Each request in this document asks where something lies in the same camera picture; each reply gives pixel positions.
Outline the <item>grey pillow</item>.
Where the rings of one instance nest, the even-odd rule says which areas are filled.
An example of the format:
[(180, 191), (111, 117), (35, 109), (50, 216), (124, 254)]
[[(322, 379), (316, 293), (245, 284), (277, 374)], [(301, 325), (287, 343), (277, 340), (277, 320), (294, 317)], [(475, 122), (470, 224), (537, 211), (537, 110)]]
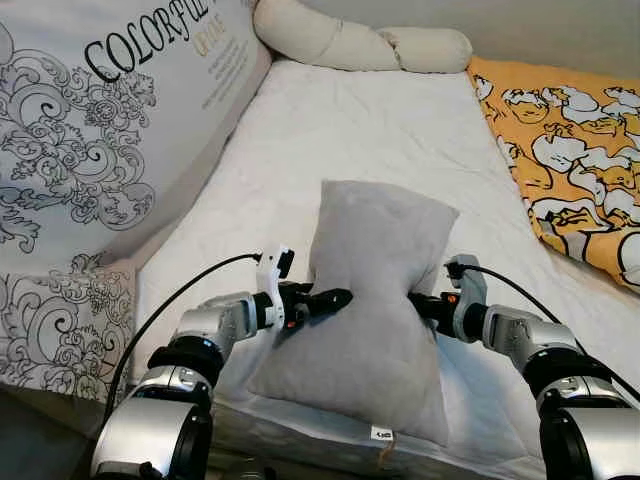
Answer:
[(252, 393), (447, 443), (438, 344), (410, 293), (433, 287), (457, 216), (392, 184), (325, 180), (312, 280), (352, 301), (271, 348)]

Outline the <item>beige bolster pillow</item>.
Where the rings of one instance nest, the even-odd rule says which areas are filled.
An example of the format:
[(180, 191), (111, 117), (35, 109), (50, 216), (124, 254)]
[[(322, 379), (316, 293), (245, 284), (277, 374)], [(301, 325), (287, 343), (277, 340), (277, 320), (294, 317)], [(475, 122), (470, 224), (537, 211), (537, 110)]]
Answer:
[(375, 29), (317, 12), (300, 0), (256, 0), (252, 22), (262, 44), (314, 67), (451, 74), (465, 70), (474, 55), (457, 29)]

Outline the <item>white mattress label tag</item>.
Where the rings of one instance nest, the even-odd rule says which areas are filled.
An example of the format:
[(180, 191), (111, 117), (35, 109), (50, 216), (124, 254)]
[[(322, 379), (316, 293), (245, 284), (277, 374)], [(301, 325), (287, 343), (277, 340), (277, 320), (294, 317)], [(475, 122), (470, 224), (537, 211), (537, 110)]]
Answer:
[(370, 428), (370, 439), (381, 443), (381, 449), (378, 452), (378, 457), (376, 457), (375, 465), (379, 470), (384, 470), (384, 468), (387, 467), (387, 462), (390, 456), (392, 456), (394, 451), (396, 451), (396, 433), (394, 433), (392, 429), (372, 425)]

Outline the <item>white quilted mattress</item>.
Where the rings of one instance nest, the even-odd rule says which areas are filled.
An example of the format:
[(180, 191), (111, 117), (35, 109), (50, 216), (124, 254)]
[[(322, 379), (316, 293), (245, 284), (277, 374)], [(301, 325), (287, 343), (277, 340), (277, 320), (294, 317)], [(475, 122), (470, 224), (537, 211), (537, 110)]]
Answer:
[[(452, 206), (458, 216), (425, 292), (447, 289), (442, 265), (471, 253), (529, 289), (591, 355), (636, 378), (639, 367), (625, 352), (637, 339), (627, 324), (636, 298), (535, 238), (463, 74), (343, 72), (276, 61), (195, 206), (143, 266), (134, 319), (142, 323), (207, 265), (269, 244), (296, 251), (294, 282), (314, 282), (310, 251), (325, 180), (392, 184)], [(215, 403), (324, 439), (360, 439), (361, 426), (374, 424), (252, 393), (252, 375), (287, 337), (262, 332), (237, 344)], [(430, 442), (392, 429), (396, 436), (466, 463), (530, 458), (544, 470), (535, 399), (511, 361), (479, 343), (435, 338), (449, 440)]]

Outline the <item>yellow cartoon egg blanket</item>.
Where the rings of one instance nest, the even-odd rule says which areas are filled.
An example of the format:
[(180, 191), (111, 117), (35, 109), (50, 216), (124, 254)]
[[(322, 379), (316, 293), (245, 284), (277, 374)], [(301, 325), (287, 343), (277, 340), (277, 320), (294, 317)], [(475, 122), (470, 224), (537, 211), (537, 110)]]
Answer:
[(466, 72), (535, 237), (637, 291), (639, 78), (484, 58)]

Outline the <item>grey quilted bed base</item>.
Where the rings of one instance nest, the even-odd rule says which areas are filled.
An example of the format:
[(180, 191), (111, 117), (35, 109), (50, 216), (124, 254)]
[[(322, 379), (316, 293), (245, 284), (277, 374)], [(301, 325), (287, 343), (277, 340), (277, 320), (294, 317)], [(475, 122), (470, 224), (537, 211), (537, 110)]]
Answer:
[(211, 461), (228, 466), (232, 454), (260, 458), (292, 479), (311, 480), (545, 480), (538, 460), (466, 463), (425, 444), (397, 436), (393, 447), (369, 438), (361, 426), (358, 440), (332, 440), (288, 428), (282, 422), (246, 413), (225, 404), (212, 407)]

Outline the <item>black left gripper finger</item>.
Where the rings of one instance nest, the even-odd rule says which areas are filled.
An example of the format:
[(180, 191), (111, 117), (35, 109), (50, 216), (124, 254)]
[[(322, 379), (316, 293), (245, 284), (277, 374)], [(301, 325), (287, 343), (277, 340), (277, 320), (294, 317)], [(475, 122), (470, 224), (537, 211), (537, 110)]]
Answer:
[(353, 294), (347, 289), (329, 289), (307, 293), (305, 296), (305, 311), (307, 317), (326, 317), (337, 314), (343, 307), (353, 300)]

